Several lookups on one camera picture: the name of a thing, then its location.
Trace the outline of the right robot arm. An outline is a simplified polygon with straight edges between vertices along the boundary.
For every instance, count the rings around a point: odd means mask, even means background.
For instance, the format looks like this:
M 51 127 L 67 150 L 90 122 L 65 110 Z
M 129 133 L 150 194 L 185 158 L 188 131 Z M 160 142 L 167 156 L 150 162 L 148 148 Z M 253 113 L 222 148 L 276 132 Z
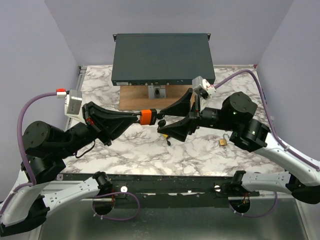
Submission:
M 158 118 L 164 116 L 182 117 L 181 120 L 165 125 L 158 124 L 157 131 L 178 141 L 184 142 L 197 128 L 231 131 L 229 140 L 249 153 L 261 155 L 276 163 L 284 172 L 262 174 L 237 171 L 228 188 L 236 195 L 245 192 L 271 191 L 292 195 L 295 199 L 307 203 L 320 202 L 319 165 L 311 165 L 298 158 L 288 145 L 281 145 L 272 135 L 270 128 L 253 118 L 257 104 L 243 92 L 236 92 L 226 98 L 220 109 L 200 108 L 200 97 L 190 103 L 191 93 L 169 107 L 162 109 Z

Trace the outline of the brass padlock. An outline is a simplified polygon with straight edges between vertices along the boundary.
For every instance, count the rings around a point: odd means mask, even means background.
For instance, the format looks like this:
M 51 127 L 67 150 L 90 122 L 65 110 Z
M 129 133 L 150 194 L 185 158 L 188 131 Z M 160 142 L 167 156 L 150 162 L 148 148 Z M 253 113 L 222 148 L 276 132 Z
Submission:
M 219 146 L 225 148 L 228 145 L 229 135 L 224 133 L 222 138 L 219 139 Z

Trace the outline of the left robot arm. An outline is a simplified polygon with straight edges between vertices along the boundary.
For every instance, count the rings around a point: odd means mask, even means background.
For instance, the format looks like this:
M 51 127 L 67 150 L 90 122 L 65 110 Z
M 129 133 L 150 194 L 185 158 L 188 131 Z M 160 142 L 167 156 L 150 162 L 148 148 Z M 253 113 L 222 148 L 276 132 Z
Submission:
M 138 114 L 107 110 L 93 102 L 66 114 L 78 120 L 66 131 L 43 121 L 35 121 L 26 128 L 22 136 L 26 160 L 21 164 L 12 192 L 1 204 L 2 237 L 31 231 L 70 203 L 115 195 L 108 175 L 100 171 L 69 189 L 52 194 L 42 191 L 65 168 L 66 158 L 76 156 L 80 149 L 96 140 L 110 146 L 129 126 L 138 122 Z

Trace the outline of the orange padlock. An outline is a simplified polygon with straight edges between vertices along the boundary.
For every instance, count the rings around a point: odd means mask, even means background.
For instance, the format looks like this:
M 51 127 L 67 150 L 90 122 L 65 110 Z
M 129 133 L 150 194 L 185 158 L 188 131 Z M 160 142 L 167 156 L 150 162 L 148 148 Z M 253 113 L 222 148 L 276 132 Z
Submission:
M 151 108 L 151 109 L 141 110 L 139 112 L 134 113 L 133 115 L 139 117 L 137 122 L 140 125 L 152 126 L 156 123 L 157 114 L 158 114 L 157 110 L 154 108 Z

